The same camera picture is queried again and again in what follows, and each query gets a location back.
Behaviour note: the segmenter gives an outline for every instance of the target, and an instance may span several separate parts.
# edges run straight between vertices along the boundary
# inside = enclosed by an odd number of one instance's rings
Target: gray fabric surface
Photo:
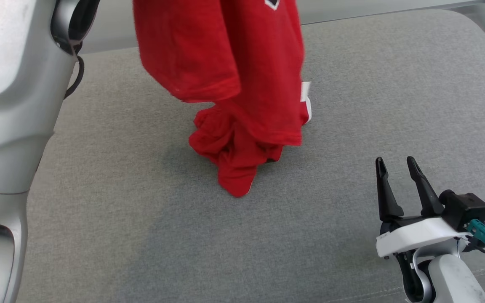
[[[403,302],[377,257],[374,161],[407,214],[405,158],[437,192],[485,200],[485,35],[414,11],[304,26],[304,145],[234,199],[187,144],[205,105],[175,100],[136,49],[86,55],[29,196],[20,303]],[[485,288],[485,256],[464,259]]]

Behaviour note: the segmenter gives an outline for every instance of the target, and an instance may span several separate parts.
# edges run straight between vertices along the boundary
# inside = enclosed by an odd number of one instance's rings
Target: red fabric
[[[184,102],[216,104],[196,115],[190,145],[218,165],[221,186],[247,194],[258,165],[302,141],[304,47],[295,0],[133,4],[145,69]]]

